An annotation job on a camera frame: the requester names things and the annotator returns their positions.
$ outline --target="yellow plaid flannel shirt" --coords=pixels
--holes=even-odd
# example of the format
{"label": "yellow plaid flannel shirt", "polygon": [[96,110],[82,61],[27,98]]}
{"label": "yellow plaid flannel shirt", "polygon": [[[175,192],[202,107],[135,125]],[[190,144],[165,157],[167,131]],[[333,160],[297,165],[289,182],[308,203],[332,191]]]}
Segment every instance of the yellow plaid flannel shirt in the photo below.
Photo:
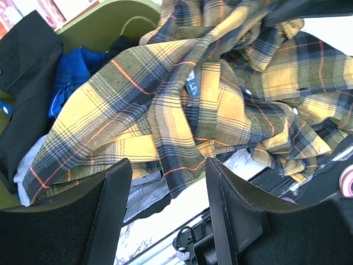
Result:
{"label": "yellow plaid flannel shirt", "polygon": [[303,182],[352,132],[353,60],[300,32],[302,20],[263,26],[275,4],[165,0],[157,29],[66,103],[24,178],[28,196],[127,157],[134,178],[162,169],[176,197],[202,176],[205,157],[244,147]]}

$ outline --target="white cloth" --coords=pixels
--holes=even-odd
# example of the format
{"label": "white cloth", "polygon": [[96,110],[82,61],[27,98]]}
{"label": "white cloth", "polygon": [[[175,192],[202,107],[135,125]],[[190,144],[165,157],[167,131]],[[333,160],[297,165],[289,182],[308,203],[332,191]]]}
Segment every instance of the white cloth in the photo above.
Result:
{"label": "white cloth", "polygon": [[235,175],[246,181],[266,168],[266,166],[254,161],[246,149],[240,149],[235,152],[224,165]]}
{"label": "white cloth", "polygon": [[18,197],[20,198],[20,202],[24,206],[30,205],[30,200],[27,196],[27,193],[23,187],[23,178],[26,175],[29,167],[31,166],[35,156],[39,152],[40,147],[43,145],[44,140],[47,135],[42,136],[39,140],[32,146],[32,148],[26,153],[26,155],[19,162],[17,167],[17,173],[13,178],[13,182],[17,183]]}

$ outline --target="blue shirt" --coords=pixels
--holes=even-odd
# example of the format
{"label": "blue shirt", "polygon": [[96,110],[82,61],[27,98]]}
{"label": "blue shirt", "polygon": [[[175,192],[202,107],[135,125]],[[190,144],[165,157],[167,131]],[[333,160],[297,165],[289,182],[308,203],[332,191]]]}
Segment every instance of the blue shirt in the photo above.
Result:
{"label": "blue shirt", "polygon": [[49,118],[56,118],[72,93],[90,79],[94,70],[106,58],[102,52],[92,52],[79,47],[59,60]]}

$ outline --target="green bin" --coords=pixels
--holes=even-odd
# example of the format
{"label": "green bin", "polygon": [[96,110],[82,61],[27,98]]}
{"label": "green bin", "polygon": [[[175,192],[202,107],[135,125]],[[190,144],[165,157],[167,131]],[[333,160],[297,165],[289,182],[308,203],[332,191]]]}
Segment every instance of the green bin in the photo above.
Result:
{"label": "green bin", "polygon": [[[160,11],[160,6],[152,0],[105,0],[57,33],[64,42],[65,53],[80,46],[91,51],[106,52],[120,35],[139,39],[155,29]],[[6,100],[7,97],[0,93],[3,101],[12,103],[10,99]],[[8,122],[7,117],[1,120]],[[0,181],[0,209],[18,205],[19,200]]]}

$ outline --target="gray cloth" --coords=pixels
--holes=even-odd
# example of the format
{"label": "gray cloth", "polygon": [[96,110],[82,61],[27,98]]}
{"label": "gray cloth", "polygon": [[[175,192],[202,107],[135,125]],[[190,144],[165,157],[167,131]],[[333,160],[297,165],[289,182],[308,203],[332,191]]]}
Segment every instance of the gray cloth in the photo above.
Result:
{"label": "gray cloth", "polygon": [[124,222],[162,200],[169,193],[167,181],[160,171],[134,179],[131,183]]}

